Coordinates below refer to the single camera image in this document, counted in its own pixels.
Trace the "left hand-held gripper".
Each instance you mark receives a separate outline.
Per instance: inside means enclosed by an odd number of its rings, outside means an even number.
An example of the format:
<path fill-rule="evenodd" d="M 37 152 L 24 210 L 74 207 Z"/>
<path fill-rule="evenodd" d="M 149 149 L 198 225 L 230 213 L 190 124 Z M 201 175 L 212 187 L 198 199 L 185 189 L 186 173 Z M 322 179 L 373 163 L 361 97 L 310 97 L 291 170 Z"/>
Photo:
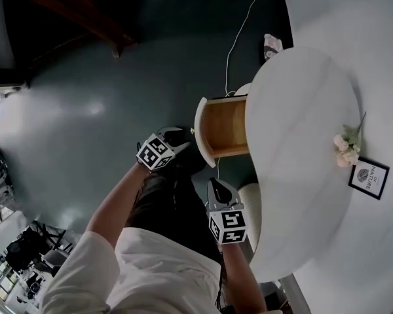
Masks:
<path fill-rule="evenodd" d="M 136 159 L 149 171 L 156 171 L 167 166 L 190 145 L 191 142 L 186 141 L 185 131 L 182 128 L 162 128 L 145 140 L 136 154 Z"/>

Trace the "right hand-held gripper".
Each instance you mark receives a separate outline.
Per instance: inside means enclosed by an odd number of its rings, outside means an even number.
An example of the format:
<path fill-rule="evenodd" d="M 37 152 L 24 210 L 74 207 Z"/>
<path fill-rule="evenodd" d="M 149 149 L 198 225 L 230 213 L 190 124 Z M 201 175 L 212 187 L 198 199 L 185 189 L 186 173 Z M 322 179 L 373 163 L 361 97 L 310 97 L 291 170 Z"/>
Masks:
<path fill-rule="evenodd" d="M 217 178 L 210 178 L 207 184 L 208 204 L 216 206 L 232 203 L 209 211 L 208 226 L 219 245 L 242 243 L 248 233 L 248 214 L 239 201 L 236 188 Z"/>

